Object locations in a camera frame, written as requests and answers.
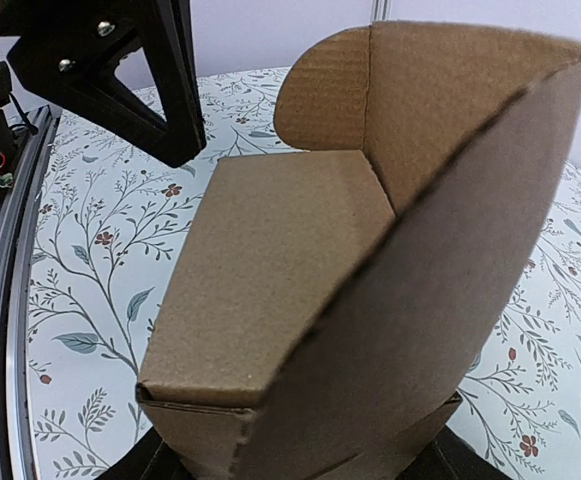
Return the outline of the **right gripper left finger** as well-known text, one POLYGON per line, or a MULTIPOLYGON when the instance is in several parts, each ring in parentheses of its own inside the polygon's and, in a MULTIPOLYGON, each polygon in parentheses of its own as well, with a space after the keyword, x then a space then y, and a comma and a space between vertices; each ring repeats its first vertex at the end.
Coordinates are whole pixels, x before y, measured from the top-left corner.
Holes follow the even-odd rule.
POLYGON ((155 428, 146 434, 119 461, 97 477, 98 480, 194 480, 177 454, 155 428))

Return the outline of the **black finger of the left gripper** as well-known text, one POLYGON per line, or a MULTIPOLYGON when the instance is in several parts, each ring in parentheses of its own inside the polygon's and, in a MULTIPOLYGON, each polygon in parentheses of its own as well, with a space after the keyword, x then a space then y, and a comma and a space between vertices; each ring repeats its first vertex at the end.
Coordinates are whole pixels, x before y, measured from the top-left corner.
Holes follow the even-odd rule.
POLYGON ((170 167, 206 146, 187 1, 10 1, 8 61, 22 86, 170 167), (163 112, 115 72, 141 50, 163 112))

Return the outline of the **brown cardboard box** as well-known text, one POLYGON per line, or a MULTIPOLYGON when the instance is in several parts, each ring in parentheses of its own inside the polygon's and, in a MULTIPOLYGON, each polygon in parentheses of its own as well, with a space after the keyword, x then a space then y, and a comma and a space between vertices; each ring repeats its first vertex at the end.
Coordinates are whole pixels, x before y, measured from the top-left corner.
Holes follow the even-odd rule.
POLYGON ((221 159, 137 399, 195 479, 395 479, 526 265, 581 110, 581 42, 382 21, 308 49, 288 151, 221 159))

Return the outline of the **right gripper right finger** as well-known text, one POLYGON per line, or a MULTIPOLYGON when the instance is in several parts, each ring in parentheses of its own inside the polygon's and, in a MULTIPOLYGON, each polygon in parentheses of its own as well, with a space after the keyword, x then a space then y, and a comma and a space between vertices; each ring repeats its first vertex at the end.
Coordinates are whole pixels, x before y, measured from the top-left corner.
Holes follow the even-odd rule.
POLYGON ((444 427, 404 470, 404 480, 510 480, 444 427))

